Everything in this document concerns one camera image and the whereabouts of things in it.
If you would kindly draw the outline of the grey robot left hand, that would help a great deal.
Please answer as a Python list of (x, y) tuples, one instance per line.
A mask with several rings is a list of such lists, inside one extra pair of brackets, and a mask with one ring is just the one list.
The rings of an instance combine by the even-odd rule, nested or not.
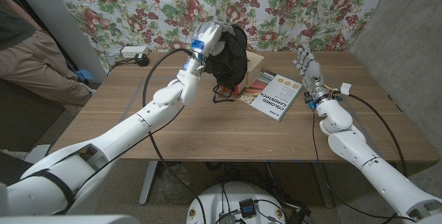
[(236, 35), (232, 26), (218, 22), (204, 22), (193, 36), (191, 54), (184, 64), (184, 70), (194, 75), (202, 72), (206, 59), (210, 55), (218, 55), (224, 48), (224, 43), (220, 40), (224, 32)]

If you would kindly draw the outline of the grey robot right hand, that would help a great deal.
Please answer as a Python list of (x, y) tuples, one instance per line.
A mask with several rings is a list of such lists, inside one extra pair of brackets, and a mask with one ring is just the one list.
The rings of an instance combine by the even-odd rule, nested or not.
[(299, 48), (297, 52), (298, 59), (294, 60), (294, 65), (302, 77), (303, 86), (312, 97), (312, 104), (317, 107), (329, 98), (330, 90), (325, 86), (320, 64), (312, 51), (309, 48)]

